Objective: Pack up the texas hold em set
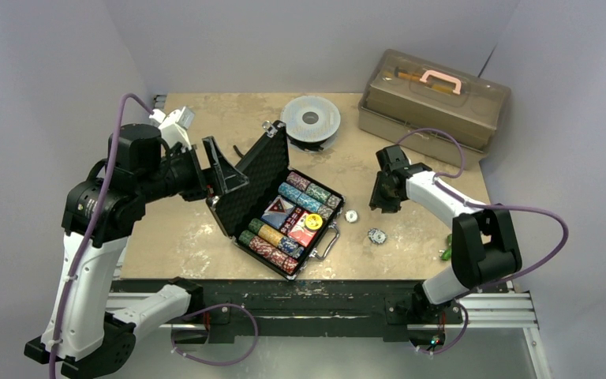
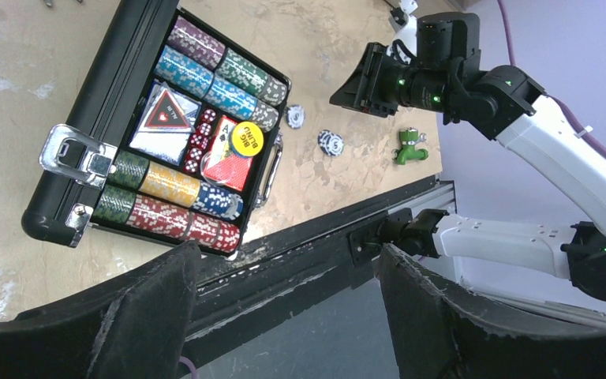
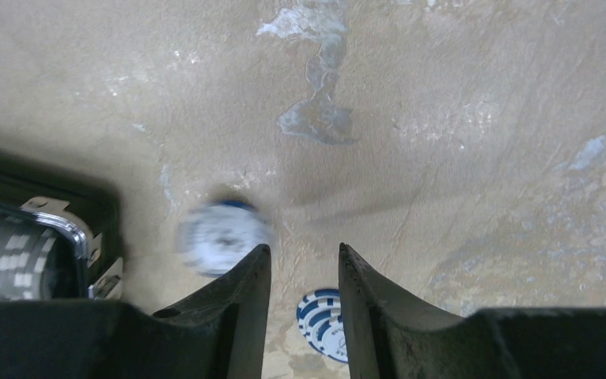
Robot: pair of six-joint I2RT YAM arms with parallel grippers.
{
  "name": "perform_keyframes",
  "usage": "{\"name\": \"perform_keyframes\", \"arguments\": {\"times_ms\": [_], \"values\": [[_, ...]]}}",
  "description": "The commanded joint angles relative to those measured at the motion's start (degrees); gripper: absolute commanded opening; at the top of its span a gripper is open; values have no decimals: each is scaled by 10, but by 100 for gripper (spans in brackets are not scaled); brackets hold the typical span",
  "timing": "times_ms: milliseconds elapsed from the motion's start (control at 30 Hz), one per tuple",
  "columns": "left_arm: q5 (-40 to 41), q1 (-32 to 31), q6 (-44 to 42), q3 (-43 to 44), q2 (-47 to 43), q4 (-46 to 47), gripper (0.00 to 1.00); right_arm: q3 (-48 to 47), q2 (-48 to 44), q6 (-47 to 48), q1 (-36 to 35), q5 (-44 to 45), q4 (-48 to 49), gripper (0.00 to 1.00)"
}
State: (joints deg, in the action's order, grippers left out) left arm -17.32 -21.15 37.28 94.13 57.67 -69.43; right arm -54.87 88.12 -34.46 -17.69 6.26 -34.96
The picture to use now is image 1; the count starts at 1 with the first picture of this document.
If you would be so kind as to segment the white blue chip five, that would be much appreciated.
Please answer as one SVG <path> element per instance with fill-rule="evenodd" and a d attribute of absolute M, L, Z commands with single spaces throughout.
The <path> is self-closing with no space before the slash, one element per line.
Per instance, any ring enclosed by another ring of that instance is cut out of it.
<path fill-rule="evenodd" d="M 368 231 L 368 239 L 371 243 L 377 244 L 377 245 L 382 245 L 386 242 L 387 240 L 387 235 L 384 231 L 377 229 L 377 228 L 372 228 Z"/>

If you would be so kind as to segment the white blue chip four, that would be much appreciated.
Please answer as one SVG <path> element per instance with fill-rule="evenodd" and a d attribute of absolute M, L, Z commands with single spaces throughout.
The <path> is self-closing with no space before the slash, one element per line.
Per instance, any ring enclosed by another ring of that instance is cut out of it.
<path fill-rule="evenodd" d="M 348 223 L 356 223 L 359 219 L 357 211 L 350 209 L 345 212 L 345 220 Z"/>

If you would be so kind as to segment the red triangular all-in marker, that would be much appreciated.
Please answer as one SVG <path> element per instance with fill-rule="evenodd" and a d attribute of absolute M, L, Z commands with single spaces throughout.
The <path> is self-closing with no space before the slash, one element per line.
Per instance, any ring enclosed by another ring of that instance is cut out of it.
<path fill-rule="evenodd" d="M 277 196 L 271 203 L 269 211 L 289 215 L 294 210 L 294 208 L 295 205 L 293 203 L 290 203 L 288 200 L 280 196 Z"/>

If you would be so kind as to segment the blue playing card deck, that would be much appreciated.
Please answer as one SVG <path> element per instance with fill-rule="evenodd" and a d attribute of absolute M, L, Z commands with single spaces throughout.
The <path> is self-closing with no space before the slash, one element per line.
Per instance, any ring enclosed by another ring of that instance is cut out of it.
<path fill-rule="evenodd" d="M 269 226 L 273 227 L 274 229 L 278 230 L 282 226 L 282 224 L 285 222 L 288 215 L 282 214 L 282 213 L 270 212 L 269 208 L 271 206 L 271 203 L 265 208 L 262 216 L 260 217 L 260 220 L 265 222 Z"/>

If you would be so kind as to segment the black poker set case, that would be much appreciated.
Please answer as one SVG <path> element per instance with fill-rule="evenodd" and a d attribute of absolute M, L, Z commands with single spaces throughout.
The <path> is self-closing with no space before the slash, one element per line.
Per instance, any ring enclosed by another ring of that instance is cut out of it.
<path fill-rule="evenodd" d="M 247 181 L 208 199 L 220 229 L 236 247 L 287 280 L 307 260 L 323 260 L 317 246 L 336 219 L 344 196 L 290 166 L 286 124 L 265 122 L 264 134 L 237 163 Z"/>

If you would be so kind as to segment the yellow big blind button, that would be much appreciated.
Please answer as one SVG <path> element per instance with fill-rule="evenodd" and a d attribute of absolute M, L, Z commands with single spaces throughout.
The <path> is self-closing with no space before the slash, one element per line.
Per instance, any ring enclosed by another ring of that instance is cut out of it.
<path fill-rule="evenodd" d="M 319 214 L 312 213 L 305 217 L 305 227 L 310 231 L 318 231 L 323 225 L 324 219 Z"/>

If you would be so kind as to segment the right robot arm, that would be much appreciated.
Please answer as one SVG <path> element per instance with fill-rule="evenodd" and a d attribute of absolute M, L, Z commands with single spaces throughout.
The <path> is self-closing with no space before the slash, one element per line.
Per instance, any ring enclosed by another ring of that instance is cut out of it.
<path fill-rule="evenodd" d="M 451 229 L 451 265 L 417 284 L 411 310 L 430 321 L 443 305 L 480 285 L 500 280 L 522 268 L 522 256 L 507 210 L 475 205 L 423 163 L 411 163 L 403 150 L 392 145 L 379 150 L 369 207 L 396 213 L 403 201 L 413 201 Z"/>

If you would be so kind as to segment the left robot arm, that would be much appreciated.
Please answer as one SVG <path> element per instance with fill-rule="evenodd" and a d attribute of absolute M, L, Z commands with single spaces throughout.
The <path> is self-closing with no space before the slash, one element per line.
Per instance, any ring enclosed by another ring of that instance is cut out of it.
<path fill-rule="evenodd" d="M 204 201 L 248 184 L 213 137 L 203 143 L 207 168 L 200 166 L 194 146 L 170 143 L 154 126 L 119 126 L 110 136 L 108 157 L 69 191 L 54 311 L 45 332 L 24 348 L 27 357 L 49 366 L 51 377 L 114 373 L 137 342 L 168 321 L 208 322 L 211 309 L 202 286 L 180 277 L 132 306 L 107 309 L 119 259 L 150 203 L 174 196 Z"/>

